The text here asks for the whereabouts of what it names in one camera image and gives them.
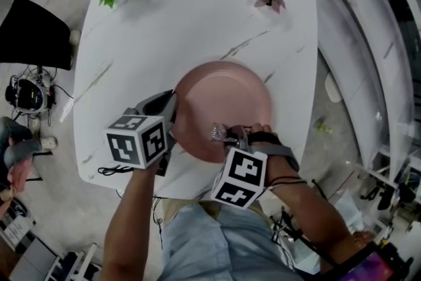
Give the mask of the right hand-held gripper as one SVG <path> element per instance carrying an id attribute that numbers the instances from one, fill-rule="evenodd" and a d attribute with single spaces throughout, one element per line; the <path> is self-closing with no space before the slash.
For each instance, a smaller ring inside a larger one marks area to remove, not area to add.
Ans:
<path id="1" fill-rule="evenodd" d="M 290 148 L 283 145 L 247 146 L 251 126 L 235 125 L 226 130 L 226 160 L 214 180 L 210 199 L 225 205 L 246 209 L 262 193 L 269 156 L 281 156 L 299 170 Z"/>

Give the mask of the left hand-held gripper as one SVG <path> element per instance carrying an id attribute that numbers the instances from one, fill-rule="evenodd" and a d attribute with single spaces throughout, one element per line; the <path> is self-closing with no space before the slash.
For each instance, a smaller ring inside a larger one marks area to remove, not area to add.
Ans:
<path id="1" fill-rule="evenodd" d="M 158 162 L 157 174 L 165 176 L 175 146 L 171 129 L 177 111 L 178 95 L 173 89 L 127 109 L 103 130 L 113 161 L 136 169 Z"/>

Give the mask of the silver glitter sponge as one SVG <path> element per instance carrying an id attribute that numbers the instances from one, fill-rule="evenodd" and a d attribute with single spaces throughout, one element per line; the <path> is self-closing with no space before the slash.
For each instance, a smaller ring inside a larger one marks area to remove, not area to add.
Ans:
<path id="1" fill-rule="evenodd" d="M 214 122 L 212 124 L 210 140 L 214 142 L 226 142 L 228 127 L 225 124 Z"/>

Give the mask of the large pink plate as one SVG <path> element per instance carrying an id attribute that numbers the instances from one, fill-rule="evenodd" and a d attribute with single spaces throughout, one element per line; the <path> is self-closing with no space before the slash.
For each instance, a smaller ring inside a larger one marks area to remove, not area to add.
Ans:
<path id="1" fill-rule="evenodd" d="M 211 141 L 212 125 L 270 124 L 272 100 L 264 82 L 237 63 L 214 61 L 190 70 L 177 84 L 174 138 L 191 156 L 224 161 L 223 145 Z"/>

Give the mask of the person's left forearm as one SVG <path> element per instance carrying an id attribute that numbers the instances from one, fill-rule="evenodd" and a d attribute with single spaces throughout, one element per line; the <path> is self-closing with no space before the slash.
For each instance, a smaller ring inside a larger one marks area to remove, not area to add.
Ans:
<path id="1" fill-rule="evenodd" d="M 157 163 L 135 169 L 109 224 L 100 281 L 142 281 L 149 250 Z"/>

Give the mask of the person's right forearm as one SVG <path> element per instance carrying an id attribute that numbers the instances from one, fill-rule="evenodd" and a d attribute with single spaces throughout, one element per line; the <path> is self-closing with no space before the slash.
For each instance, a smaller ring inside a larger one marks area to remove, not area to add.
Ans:
<path id="1" fill-rule="evenodd" d="M 287 205 L 304 236 L 322 254 L 322 274 L 358 253 L 342 216 L 307 184 L 280 184 L 272 193 Z"/>

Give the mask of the person's right hand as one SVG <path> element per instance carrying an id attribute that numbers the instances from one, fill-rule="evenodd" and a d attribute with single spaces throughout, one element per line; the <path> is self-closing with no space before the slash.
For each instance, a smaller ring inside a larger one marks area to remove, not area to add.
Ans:
<path id="1" fill-rule="evenodd" d="M 299 165 L 292 150 L 282 145 L 279 137 L 267 124 L 256 123 L 249 131 L 249 144 L 259 149 L 271 150 L 266 162 L 266 178 L 264 185 L 281 176 L 299 176 Z"/>

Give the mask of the small green floor scrap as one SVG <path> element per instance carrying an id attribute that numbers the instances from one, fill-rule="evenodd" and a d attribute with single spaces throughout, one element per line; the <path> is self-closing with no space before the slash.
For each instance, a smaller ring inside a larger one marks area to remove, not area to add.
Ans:
<path id="1" fill-rule="evenodd" d="M 326 124 L 326 118 L 324 116 L 320 117 L 315 123 L 314 128 L 325 134 L 333 134 L 333 129 Z"/>

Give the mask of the white oval floor object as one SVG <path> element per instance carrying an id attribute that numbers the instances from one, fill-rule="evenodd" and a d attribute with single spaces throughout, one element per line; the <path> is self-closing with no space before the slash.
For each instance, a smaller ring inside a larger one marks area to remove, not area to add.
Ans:
<path id="1" fill-rule="evenodd" d="M 339 103 L 343 100 L 341 92 L 331 72 L 329 72 L 326 76 L 324 87 L 331 102 Z"/>

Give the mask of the person's light blue shirt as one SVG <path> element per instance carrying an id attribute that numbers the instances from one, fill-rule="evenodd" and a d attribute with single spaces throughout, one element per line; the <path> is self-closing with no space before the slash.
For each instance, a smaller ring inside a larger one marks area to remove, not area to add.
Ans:
<path id="1" fill-rule="evenodd" d="M 303 281 L 283 261 L 270 225 L 257 212 L 222 205 L 169 203 L 157 281 Z"/>

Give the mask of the white plastic bag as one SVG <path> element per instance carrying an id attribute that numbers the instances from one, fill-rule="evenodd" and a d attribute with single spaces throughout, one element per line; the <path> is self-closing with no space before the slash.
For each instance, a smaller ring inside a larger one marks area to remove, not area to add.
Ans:
<path id="1" fill-rule="evenodd" d="M 364 230 L 362 212 L 355 205 L 348 190 L 345 190 L 343 195 L 336 201 L 334 207 L 342 216 L 352 234 Z"/>

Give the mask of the white metal shelving rack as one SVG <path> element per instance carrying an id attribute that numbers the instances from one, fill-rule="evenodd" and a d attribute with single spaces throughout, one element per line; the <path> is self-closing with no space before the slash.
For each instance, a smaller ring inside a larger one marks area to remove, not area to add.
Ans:
<path id="1" fill-rule="evenodd" d="M 397 187 L 421 139 L 421 0 L 316 0 L 318 48 L 363 168 Z"/>

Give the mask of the black screen device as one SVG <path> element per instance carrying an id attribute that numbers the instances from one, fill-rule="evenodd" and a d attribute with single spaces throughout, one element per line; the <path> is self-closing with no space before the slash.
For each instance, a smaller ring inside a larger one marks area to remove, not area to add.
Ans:
<path id="1" fill-rule="evenodd" d="M 337 281 L 404 281 L 413 257 L 404 260 L 392 243 L 370 243 L 343 263 Z"/>

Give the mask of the white paper sign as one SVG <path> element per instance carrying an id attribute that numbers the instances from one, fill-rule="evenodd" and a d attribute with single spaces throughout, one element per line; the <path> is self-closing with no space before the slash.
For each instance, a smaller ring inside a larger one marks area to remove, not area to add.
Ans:
<path id="1" fill-rule="evenodd" d="M 18 215 L 15 219 L 11 217 L 0 220 L 0 238 L 15 251 L 19 243 L 33 228 L 34 223 L 31 218 Z"/>

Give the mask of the white frame stool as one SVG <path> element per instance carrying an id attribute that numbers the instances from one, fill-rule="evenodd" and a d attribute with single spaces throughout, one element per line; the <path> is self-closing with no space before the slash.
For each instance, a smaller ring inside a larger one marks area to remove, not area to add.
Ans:
<path id="1" fill-rule="evenodd" d="M 85 251 L 70 251 L 64 258 L 57 256 L 44 281 L 99 281 L 101 266 L 92 259 L 97 251 L 93 243 Z"/>

